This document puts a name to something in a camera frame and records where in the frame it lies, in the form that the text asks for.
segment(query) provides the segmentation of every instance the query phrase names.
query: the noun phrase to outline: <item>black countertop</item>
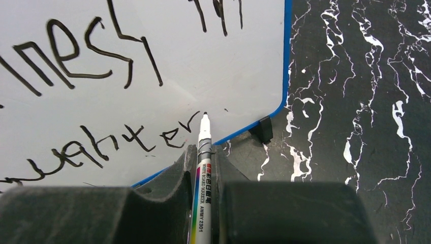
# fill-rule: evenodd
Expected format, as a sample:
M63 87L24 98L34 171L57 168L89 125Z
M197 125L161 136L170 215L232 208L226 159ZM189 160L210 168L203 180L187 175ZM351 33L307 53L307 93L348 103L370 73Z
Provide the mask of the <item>black countertop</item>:
M285 109L262 145L224 145L250 179L339 181L383 243L431 243L431 3L294 1Z

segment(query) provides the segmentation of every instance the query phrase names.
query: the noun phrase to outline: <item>black plastic holder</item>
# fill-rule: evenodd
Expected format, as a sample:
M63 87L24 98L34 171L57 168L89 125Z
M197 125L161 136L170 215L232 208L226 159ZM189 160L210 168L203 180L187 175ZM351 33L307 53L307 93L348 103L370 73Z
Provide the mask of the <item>black plastic holder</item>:
M273 138L271 117L267 116L259 120L259 124L251 129L249 132L256 135L260 142L269 143Z

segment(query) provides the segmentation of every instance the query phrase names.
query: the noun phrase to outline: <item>whiteboard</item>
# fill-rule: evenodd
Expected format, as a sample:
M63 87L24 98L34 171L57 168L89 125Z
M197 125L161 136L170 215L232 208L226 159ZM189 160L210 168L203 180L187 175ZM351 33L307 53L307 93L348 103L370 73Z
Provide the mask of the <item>whiteboard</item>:
M220 142L279 108L284 0L216 3L3 1L0 191L129 186L195 144L204 111Z

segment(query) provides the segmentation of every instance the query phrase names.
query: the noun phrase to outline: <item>blue whiteboard frame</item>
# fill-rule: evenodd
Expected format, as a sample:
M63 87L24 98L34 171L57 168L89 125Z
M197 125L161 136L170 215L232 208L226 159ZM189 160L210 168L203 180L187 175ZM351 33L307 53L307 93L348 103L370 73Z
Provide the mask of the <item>blue whiteboard frame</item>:
M283 107L286 106L286 100L287 100L287 92L288 92L288 88L289 88L289 61L290 61L290 33L291 33L291 28L292 28L292 23L291 23L291 19L292 19L292 2L293 0L285 0L285 5L284 5L284 47L283 47L283 96L282 96L282 101L280 103L280 106L269 115L269 117L274 117L276 116ZM252 123L251 125L248 125L244 128L242 128L241 130L213 143L214 145L220 145L223 142L226 142L232 138L234 138L235 136L238 136L240 134L242 134L245 131L248 131L249 129L257 126L259 124L258 121ZM160 173L162 173L165 169L160 170L159 172L153 174L152 176L149 176L143 180L141 180L140 182L132 185L132 188L136 188L139 187L147 182L149 182L150 180L154 179L157 175L159 175Z

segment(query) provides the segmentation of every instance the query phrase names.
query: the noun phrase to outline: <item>rainbow stripe on marker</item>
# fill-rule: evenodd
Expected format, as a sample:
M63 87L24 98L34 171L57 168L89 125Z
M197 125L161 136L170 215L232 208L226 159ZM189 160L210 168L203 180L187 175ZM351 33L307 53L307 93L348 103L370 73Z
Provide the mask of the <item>rainbow stripe on marker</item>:
M193 216L192 216L192 236L191 236L191 244L195 244L196 243L196 229L197 229L197 223L198 223L198 218L197 218L197 214L198 214L198 196L199 196L199 178L201 176L201 167L198 167L198 169L196 170L196 181L195 181L195 199L194 199L194 204L193 204Z

